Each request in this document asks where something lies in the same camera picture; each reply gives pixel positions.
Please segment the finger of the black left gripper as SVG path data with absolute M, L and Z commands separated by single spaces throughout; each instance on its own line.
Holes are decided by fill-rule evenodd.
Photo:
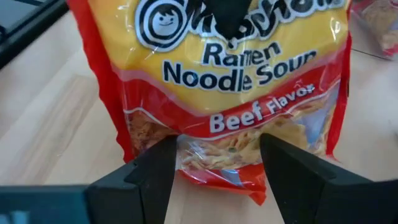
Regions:
M 231 40 L 248 13 L 251 0 L 204 0 L 204 3 L 215 18 L 217 33 Z

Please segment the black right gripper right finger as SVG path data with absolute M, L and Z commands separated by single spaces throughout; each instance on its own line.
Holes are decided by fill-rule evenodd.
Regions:
M 384 223 L 377 182 L 271 134 L 261 135 L 267 179 L 285 223 Z

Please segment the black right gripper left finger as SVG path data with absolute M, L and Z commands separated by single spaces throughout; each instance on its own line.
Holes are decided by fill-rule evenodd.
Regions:
M 91 223 L 163 223 L 175 177 L 177 137 L 167 136 L 85 190 Z

